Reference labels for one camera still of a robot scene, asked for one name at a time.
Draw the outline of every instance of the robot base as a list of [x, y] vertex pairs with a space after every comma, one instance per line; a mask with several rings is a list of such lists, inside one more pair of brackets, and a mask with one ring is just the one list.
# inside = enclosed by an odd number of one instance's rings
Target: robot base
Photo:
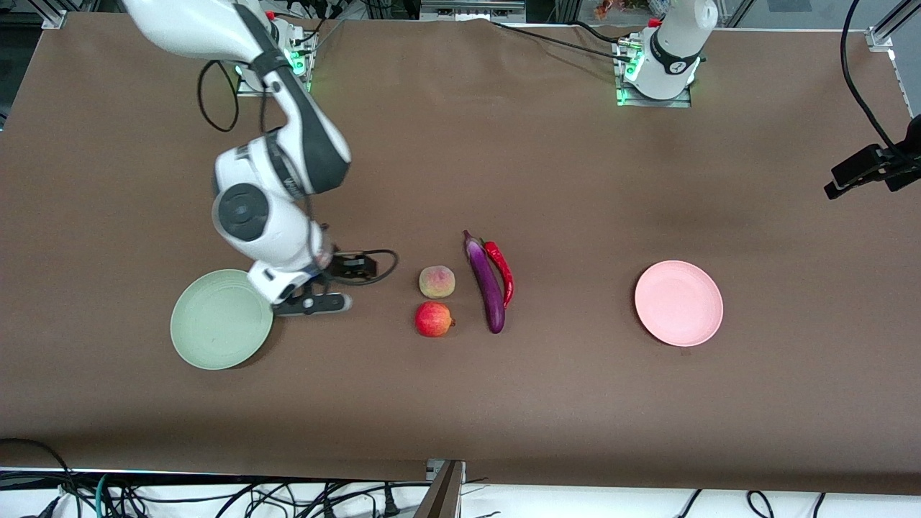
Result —
[[617, 43], [611, 44], [611, 50], [614, 55], [625, 55], [633, 61], [624, 63], [614, 60], [614, 83], [617, 86], [617, 105], [618, 106], [658, 106], [660, 108], [691, 108], [691, 89], [690, 84], [694, 81], [692, 76], [691, 82], [684, 87], [682, 93], [673, 99], [658, 100], [651, 99], [636, 89], [636, 87], [627, 81], [624, 77], [631, 66], [635, 66], [639, 61], [638, 53], [642, 47], [642, 37], [639, 32], [634, 32], [626, 38], [621, 38]]

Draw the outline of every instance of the green plate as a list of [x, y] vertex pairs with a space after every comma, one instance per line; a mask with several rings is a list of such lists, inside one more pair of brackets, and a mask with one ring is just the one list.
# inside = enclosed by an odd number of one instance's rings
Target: green plate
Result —
[[239, 270], [218, 270], [180, 295], [169, 335], [182, 359], [216, 371], [253, 355], [272, 329], [272, 308]]

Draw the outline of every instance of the plate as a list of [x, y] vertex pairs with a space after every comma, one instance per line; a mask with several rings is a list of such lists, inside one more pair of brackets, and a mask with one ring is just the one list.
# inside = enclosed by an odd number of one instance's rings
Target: plate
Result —
[[635, 304], [649, 333], [671, 346], [699, 346], [723, 321], [717, 283], [684, 261], [663, 261], [643, 272], [636, 283]]
[[272, 308], [240, 270], [199, 277], [180, 295], [169, 335], [182, 359], [217, 371], [252, 356], [272, 329]]

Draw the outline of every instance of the white floor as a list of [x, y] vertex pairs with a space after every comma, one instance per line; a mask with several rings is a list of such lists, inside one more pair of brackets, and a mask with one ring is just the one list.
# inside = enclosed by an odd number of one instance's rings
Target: white floor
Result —
[[[376, 485], [354, 484], [344, 491]], [[267, 485], [263, 489], [274, 487]], [[242, 485], [151, 487], [140, 490], [139, 494], [157, 499], [189, 499], [229, 495], [242, 488]], [[322, 489], [322, 484], [301, 484], [292, 488], [295, 499], [303, 502], [314, 498]], [[411, 515], [412, 508], [422, 500], [425, 491], [425, 488], [395, 489], [394, 499], [398, 507]], [[471, 484], [464, 487], [463, 493], [461, 518], [481, 518], [492, 512], [499, 512], [499, 518], [674, 518], [682, 511], [692, 491]], [[778, 518], [811, 518], [812, 507], [818, 497], [816, 493], [767, 491], [765, 494]], [[57, 491], [53, 489], [0, 491], [0, 518], [36, 515], [56, 495]], [[284, 500], [290, 498], [284, 490], [275, 495]], [[380, 513], [384, 508], [383, 495], [375, 494], [374, 500]], [[242, 518], [249, 501], [248, 497], [241, 498], [223, 516]], [[150, 518], [214, 518], [224, 502], [148, 503], [148, 515]], [[360, 498], [337, 505], [333, 510], [337, 518], [368, 518], [371, 509], [371, 498]], [[287, 510], [287, 515], [291, 516], [291, 509]], [[91, 518], [95, 513], [84, 505], [84, 516]], [[282, 510], [267, 505], [257, 508], [253, 514], [253, 518], [285, 516]], [[703, 491], [688, 516], [757, 518], [746, 503], [745, 491], [725, 490]], [[921, 497], [833, 493], [826, 497], [819, 516], [917, 518], [921, 516]], [[71, 517], [76, 517], [76, 506], [73, 497], [66, 497], [59, 504], [54, 518]]]

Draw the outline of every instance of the pink plate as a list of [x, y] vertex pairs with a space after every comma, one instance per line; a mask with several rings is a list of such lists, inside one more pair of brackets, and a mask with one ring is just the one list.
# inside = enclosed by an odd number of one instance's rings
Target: pink plate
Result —
[[649, 333], [672, 346], [699, 346], [716, 334], [723, 321], [717, 283], [684, 261], [650, 266], [636, 283], [635, 303]]

